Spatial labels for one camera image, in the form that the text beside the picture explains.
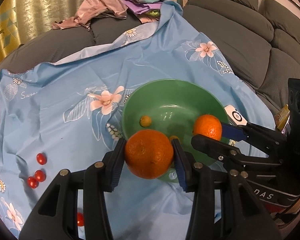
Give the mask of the blue floral cloth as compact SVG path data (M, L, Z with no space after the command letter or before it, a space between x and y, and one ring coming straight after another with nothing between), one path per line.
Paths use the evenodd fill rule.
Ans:
M261 99L237 77L221 49L167 1L158 22L145 23L114 42L43 62L14 74L0 71L0 219L18 237L30 212L62 169L79 171L103 158L123 136L124 105L140 86L185 80L232 105L255 124L274 128ZM36 155L47 163L38 164ZM44 182L32 189L37 170Z

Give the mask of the grey sofa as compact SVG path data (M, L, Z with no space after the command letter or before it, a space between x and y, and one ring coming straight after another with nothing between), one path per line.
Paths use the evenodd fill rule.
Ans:
M285 0L188 0L184 18L217 43L235 74L272 112L288 102L289 78L300 79L300 12ZM1 62L15 73L56 62L84 47L113 42L140 20L95 19L91 30L50 30L22 43Z

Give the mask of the red cherry tomato hidden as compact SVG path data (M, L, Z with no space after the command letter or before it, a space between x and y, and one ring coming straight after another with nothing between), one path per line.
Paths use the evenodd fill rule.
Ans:
M38 181L33 176L29 176L27 179L27 184L30 188L36 189L38 187Z

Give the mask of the white remote device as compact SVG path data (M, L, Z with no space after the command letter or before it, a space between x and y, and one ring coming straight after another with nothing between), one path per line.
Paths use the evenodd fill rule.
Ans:
M232 105L227 105L224 107L224 110L226 114L229 117L229 120L232 125L238 126L238 125L243 125L245 126L248 122L247 120L243 117L241 113Z

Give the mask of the red cherry tomato front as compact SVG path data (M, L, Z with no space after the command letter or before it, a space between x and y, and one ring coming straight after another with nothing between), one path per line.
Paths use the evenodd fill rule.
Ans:
M81 212L77 213L77 226L78 227L85 226L84 215Z

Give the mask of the tan longan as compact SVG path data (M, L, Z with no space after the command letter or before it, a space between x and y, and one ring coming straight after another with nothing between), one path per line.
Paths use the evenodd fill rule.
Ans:
M144 115L140 118L140 125L142 127L149 127L152 124L152 119L150 116Z
M182 144L182 142L181 142L181 140L179 139L178 136L172 135L172 136L169 137L169 140L170 140L170 141L172 141L172 140L174 140L174 139L175 139L175 140L178 140L178 141Z

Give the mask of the yellow snack box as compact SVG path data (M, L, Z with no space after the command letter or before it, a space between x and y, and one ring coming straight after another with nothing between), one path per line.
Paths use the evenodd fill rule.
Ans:
M290 110L286 104L275 116L275 125L279 131L282 131L285 127L290 116Z

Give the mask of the pink clothes pile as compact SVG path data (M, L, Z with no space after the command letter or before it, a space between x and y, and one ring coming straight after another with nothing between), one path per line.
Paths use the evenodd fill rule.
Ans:
M74 16L60 22L52 22L51 27L56 29L70 29L85 27L90 30L93 18L127 18L127 6L121 0L84 0Z

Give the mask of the red cherry tomato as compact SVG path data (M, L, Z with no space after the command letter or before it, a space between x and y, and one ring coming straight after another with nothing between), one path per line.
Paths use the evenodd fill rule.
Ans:
M45 165L47 163L47 158L46 158L45 154L43 154L43 153L38 153L36 155L36 160L37 160L38 164L40 164L40 165Z
M77 213L77 226L78 227L85 226L84 215L81 212Z
M44 182L46 180L46 174L43 170L37 170L35 173L34 173L34 177L36 179L36 181L38 182Z

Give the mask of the green plastic bowl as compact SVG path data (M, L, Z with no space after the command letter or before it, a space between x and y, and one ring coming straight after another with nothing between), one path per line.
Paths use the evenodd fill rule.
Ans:
M157 80L139 87L129 96L123 108L121 126L127 141L143 129L159 131L168 139L176 135L182 142L183 150L191 153L196 161L211 165L214 162L212 158L191 146L194 122L205 114L228 122L224 107L207 90L187 81ZM151 117L151 126L140 125L140 118L144 115ZM169 180L172 165L173 162L159 178Z

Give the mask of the orange tangerine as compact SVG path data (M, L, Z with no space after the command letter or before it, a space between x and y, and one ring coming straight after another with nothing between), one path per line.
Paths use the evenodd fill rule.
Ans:
M166 135L143 129L132 135L125 145L125 162L132 174L156 179L165 174L173 161L173 147Z
M193 135L203 135L220 141L222 138L222 124L213 115L201 115L195 120L192 133Z

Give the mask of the purple folded clothes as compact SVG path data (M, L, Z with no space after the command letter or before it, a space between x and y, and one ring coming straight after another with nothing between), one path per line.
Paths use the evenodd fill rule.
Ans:
M142 24L160 19L160 8L168 0L121 0ZM184 7L188 0L170 0Z

